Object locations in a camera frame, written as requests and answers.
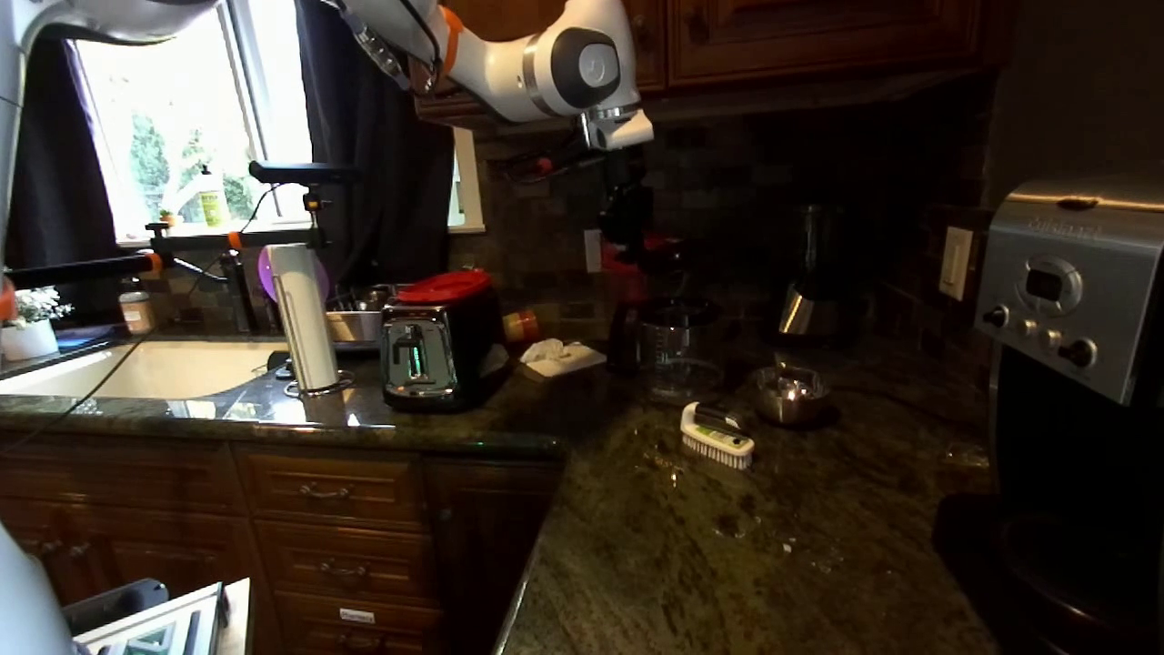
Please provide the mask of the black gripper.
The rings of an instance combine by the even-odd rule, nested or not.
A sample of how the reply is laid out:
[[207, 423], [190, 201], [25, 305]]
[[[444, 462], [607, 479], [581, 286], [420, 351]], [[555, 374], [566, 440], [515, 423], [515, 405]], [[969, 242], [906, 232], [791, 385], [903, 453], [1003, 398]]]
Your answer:
[[652, 220], [648, 155], [623, 149], [613, 155], [607, 201], [602, 209], [603, 273], [613, 279], [627, 279], [646, 267]]

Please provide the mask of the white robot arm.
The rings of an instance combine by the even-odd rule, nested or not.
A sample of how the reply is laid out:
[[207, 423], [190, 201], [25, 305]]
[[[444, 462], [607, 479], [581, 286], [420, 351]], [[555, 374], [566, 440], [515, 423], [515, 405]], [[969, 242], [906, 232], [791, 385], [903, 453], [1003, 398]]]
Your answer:
[[[0, 238], [11, 238], [31, 60], [43, 32], [158, 46], [227, 0], [0, 0]], [[452, 83], [505, 124], [575, 120], [598, 154], [646, 147], [627, 0], [566, 0], [528, 38], [490, 41], [444, 0], [319, 0], [361, 51], [355, 80], [379, 72], [403, 96]]]

